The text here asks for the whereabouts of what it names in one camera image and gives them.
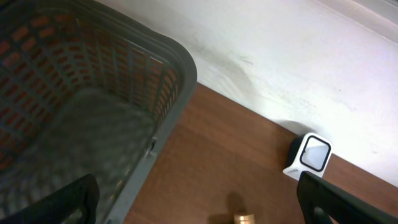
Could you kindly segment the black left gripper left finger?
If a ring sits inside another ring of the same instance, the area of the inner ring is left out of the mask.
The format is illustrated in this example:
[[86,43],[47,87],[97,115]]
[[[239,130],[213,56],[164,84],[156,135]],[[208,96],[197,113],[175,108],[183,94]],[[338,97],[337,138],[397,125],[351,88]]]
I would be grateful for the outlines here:
[[100,189],[93,174],[86,174],[33,205],[1,220],[1,224],[61,223],[75,211],[78,223],[95,224]]

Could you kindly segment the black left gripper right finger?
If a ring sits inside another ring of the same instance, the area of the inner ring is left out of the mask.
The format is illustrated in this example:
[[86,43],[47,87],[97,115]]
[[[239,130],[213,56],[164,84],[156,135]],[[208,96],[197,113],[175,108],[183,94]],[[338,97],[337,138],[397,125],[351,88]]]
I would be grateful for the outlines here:
[[308,171],[300,175],[297,198],[306,224],[397,223],[397,217],[373,207]]

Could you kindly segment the white tube with gold cap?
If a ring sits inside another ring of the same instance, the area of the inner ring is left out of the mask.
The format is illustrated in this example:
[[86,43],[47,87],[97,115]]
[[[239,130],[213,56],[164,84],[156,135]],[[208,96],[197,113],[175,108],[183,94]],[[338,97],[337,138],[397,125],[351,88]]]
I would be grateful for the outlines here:
[[234,224],[255,224],[254,215],[247,213],[234,214]]

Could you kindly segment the white barcode scanner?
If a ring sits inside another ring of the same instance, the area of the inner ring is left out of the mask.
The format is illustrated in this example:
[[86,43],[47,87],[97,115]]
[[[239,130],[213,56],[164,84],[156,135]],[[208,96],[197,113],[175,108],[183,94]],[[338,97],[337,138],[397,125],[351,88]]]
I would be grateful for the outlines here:
[[282,172],[295,180],[305,171],[323,177],[332,149],[332,143],[316,133],[300,135],[290,143]]

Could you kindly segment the grey plastic mesh basket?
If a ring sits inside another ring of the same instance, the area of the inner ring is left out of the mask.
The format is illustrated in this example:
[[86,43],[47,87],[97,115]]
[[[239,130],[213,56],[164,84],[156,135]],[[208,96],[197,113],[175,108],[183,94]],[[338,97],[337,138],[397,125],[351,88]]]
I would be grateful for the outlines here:
[[86,174],[122,223],[197,84],[178,42],[96,1],[1,2],[1,220]]

